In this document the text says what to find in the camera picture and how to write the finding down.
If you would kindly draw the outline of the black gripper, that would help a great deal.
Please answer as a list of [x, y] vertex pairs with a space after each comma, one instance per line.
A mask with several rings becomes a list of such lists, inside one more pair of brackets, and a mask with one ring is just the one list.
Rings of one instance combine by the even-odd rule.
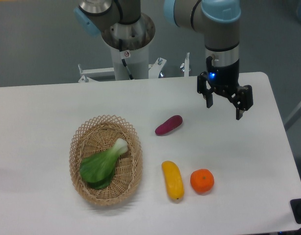
[[208, 56], [207, 72], [204, 71], [197, 77], [197, 92], [205, 99], [207, 108], [213, 105], [213, 92], [227, 97], [236, 109], [236, 120], [240, 120], [243, 113], [253, 105], [252, 86], [239, 85], [239, 60], [224, 67], [213, 66], [212, 61], [212, 57]]

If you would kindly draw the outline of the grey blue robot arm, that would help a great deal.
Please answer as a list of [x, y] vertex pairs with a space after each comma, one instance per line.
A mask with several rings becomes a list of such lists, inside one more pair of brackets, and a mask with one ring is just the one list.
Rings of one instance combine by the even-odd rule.
[[[149, 78], [149, 45], [155, 35], [152, 19], [142, 13], [138, 0], [82, 0], [74, 9], [79, 24], [101, 35], [109, 46], [115, 78]], [[206, 71], [197, 78], [197, 91], [213, 104], [213, 94], [227, 98], [240, 119], [253, 104], [252, 88], [239, 78], [239, 20], [237, 0], [167, 0], [167, 21], [204, 35]]]

